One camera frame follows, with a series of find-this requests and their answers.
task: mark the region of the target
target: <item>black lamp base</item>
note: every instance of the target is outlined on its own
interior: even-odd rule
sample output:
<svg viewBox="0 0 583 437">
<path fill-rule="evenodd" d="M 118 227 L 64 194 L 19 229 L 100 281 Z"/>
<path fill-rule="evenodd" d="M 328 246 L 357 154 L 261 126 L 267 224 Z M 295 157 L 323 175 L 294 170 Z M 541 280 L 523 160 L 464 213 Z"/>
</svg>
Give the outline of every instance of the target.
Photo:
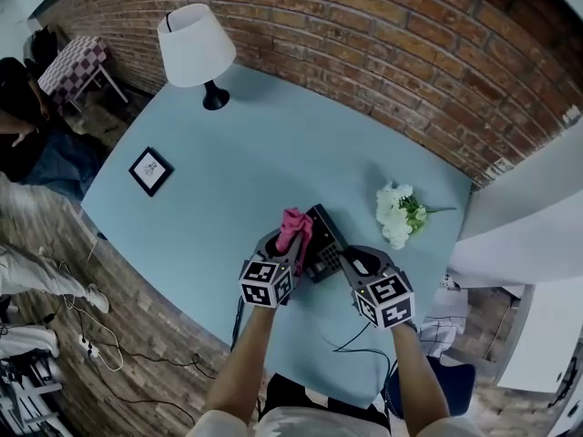
<svg viewBox="0 0 583 437">
<path fill-rule="evenodd" d="M 228 91 L 218 88 L 214 81 L 204 83 L 204 86 L 207 89 L 207 94 L 202 99 L 202 105 L 207 110 L 219 110 L 227 105 L 230 99 Z"/>
</svg>

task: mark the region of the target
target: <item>table lamp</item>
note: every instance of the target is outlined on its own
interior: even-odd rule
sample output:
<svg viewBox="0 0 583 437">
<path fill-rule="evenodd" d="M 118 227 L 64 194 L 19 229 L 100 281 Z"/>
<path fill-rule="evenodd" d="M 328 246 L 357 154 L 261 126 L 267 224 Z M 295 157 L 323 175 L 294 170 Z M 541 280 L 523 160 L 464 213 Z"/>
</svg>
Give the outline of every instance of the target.
<svg viewBox="0 0 583 437">
<path fill-rule="evenodd" d="M 188 5 L 169 13 L 158 25 L 158 38 L 171 84 L 204 84 L 207 94 L 202 105 L 208 110 L 229 102 L 229 92 L 218 88 L 213 79 L 233 63 L 237 50 L 208 6 Z"/>
</svg>

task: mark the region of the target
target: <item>person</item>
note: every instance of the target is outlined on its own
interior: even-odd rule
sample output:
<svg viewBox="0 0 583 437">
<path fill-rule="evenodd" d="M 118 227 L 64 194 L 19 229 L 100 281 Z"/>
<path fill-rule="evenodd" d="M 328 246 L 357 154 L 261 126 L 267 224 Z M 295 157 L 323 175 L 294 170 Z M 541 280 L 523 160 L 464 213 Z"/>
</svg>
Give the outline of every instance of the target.
<svg viewBox="0 0 583 437">
<path fill-rule="evenodd" d="M 101 312 L 109 312 L 109 300 L 95 283 L 85 288 L 72 275 L 59 269 L 53 260 L 0 244 L 0 294 L 16 295 L 28 290 L 84 298 Z"/>
<path fill-rule="evenodd" d="M 239 341 L 213 382 L 207 411 L 187 437 L 243 437 L 257 400 L 263 362 L 276 310 L 256 306 Z M 451 418 L 444 393 L 424 356 L 414 327 L 393 327 L 404 420 L 412 437 L 475 437 L 480 432 L 464 418 Z M 299 384 L 278 374 L 267 388 L 257 437 L 388 437 L 388 418 L 328 400 L 312 403 Z"/>
<path fill-rule="evenodd" d="M 0 171 L 8 179 L 82 200 L 104 156 L 96 139 L 73 133 L 18 60 L 0 60 Z"/>
<path fill-rule="evenodd" d="M 0 295 L 16 295 L 40 290 L 54 295 L 84 298 L 103 313 L 109 312 L 109 300 L 95 283 L 85 288 L 70 273 L 51 259 L 35 256 L 8 244 L 0 244 Z M 32 350 L 50 351 L 58 357 L 56 334 L 41 325 L 0 326 L 0 360 Z"/>
</svg>

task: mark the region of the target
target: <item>table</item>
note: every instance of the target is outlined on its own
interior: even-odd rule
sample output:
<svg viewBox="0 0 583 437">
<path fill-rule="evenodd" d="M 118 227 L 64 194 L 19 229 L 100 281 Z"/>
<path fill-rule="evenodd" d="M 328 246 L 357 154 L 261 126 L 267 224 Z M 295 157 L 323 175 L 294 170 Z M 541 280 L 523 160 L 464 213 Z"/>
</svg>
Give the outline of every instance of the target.
<svg viewBox="0 0 583 437">
<path fill-rule="evenodd" d="M 106 58 L 107 46 L 101 37 L 76 37 L 38 78 L 38 85 L 58 106 L 71 102 L 77 110 L 81 111 L 76 102 L 78 95 L 91 81 L 95 81 L 97 73 L 103 73 L 107 81 L 127 103 L 128 98 L 102 65 Z"/>
<path fill-rule="evenodd" d="M 457 239 L 469 178 L 370 117 L 274 76 L 234 65 L 217 84 L 231 95 L 217 111 L 202 107 L 202 86 L 164 86 L 109 156 L 82 206 L 111 244 L 230 343 L 242 262 L 284 208 L 320 202 L 350 244 L 386 250 L 407 272 L 422 320 Z M 146 147 L 175 168 L 153 198 L 128 173 Z M 429 208 L 455 211 L 435 214 L 405 249 L 392 250 L 374 219 L 376 190 L 388 178 L 413 185 Z M 332 352 L 365 323 L 342 273 L 303 282 L 277 313 L 266 368 L 366 407 L 383 386 L 386 360 Z M 351 344 L 364 347 L 394 361 L 390 331 L 367 329 Z"/>
</svg>

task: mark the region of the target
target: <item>white shirt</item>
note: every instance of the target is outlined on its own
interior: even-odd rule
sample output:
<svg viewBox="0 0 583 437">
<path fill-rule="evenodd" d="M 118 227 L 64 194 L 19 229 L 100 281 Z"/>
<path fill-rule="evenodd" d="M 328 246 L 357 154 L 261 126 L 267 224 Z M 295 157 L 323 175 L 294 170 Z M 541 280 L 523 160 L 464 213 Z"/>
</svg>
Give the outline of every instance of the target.
<svg viewBox="0 0 583 437">
<path fill-rule="evenodd" d="M 187 437 L 390 437 L 374 422 L 314 408 L 280 407 L 268 412 L 250 431 L 226 412 L 206 412 Z M 448 418 L 427 426 L 418 437 L 481 437 L 464 418 Z"/>
</svg>

